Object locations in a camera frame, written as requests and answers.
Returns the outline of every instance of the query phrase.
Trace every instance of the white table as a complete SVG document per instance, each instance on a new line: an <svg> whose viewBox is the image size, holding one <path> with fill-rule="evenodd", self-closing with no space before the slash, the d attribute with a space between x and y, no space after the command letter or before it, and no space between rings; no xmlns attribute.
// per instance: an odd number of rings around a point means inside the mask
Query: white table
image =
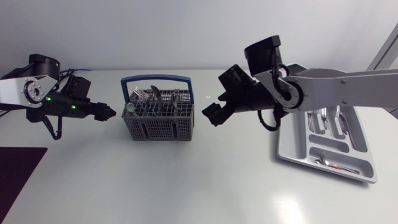
<svg viewBox="0 0 398 224"><path fill-rule="evenodd" d="M394 117L358 108L379 179L364 184L278 159L278 133L266 131L256 112L212 126L201 111L224 92L217 79L223 72L77 73L92 81L92 102L107 103L118 114L103 123L92 116L65 118L59 141L42 123L29 123L25 111L2 117L1 146L49 149L4 223L398 223ZM121 118L120 79L150 73L192 78L191 142L131 139Z"/></svg>

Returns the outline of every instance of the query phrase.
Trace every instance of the white cutlery tray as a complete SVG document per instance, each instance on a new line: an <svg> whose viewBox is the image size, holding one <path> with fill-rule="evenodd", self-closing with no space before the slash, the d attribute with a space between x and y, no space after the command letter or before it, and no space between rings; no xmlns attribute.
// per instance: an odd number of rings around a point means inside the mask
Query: white cutlery tray
<svg viewBox="0 0 398 224"><path fill-rule="evenodd" d="M355 109L350 106L329 107L326 121L325 125L321 110L311 115L305 112L285 116L279 131L278 157L351 179L376 183L373 157ZM331 164L359 171L359 174L316 163L321 157Z"/></svg>

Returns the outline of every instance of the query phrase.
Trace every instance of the gray plastic basket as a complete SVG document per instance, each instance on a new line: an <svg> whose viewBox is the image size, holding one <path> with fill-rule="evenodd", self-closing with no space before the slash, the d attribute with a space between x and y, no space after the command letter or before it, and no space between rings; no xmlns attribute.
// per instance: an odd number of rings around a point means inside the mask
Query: gray plastic basket
<svg viewBox="0 0 398 224"><path fill-rule="evenodd" d="M127 82L148 79L163 79L187 82L189 90L160 90L163 99L163 110L152 90L144 90L149 95L147 102L142 101L134 92L129 96ZM138 75L121 80L124 99L122 118L135 141L190 141L194 125L194 103L190 78L176 75ZM176 96L177 111L171 102L172 94ZM126 105L132 103L135 113L128 112Z"/></svg>

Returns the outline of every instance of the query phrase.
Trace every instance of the dark mat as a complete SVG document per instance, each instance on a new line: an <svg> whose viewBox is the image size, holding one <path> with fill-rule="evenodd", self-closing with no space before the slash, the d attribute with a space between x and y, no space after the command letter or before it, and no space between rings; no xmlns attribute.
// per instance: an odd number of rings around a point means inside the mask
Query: dark mat
<svg viewBox="0 0 398 224"><path fill-rule="evenodd" d="M0 223L47 148L0 147Z"/></svg>

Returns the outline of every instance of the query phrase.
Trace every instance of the robotic arm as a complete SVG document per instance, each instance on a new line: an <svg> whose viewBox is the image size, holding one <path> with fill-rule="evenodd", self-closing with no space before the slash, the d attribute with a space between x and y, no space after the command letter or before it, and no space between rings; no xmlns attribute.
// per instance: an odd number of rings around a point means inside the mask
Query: robotic arm
<svg viewBox="0 0 398 224"><path fill-rule="evenodd" d="M55 140L62 136L62 117L85 118L93 114L95 120L106 121L116 115L107 104L91 103L86 97L90 81L70 75L67 84L57 91L60 81L57 60L30 55L28 66L0 78L0 110L26 109L26 118L32 123L42 121ZM56 134L46 115L58 116Z"/></svg>
<svg viewBox="0 0 398 224"><path fill-rule="evenodd" d="M257 110L261 123L278 130L287 113L318 110L328 106L396 107L398 70L345 73L330 69L285 66L279 53L279 36L269 37L244 50L254 81L237 65L218 78L226 92L218 97L224 107L211 104L202 113L215 126L233 113ZM282 77L280 69L286 71ZM276 127L265 124L261 110L274 109Z"/></svg>

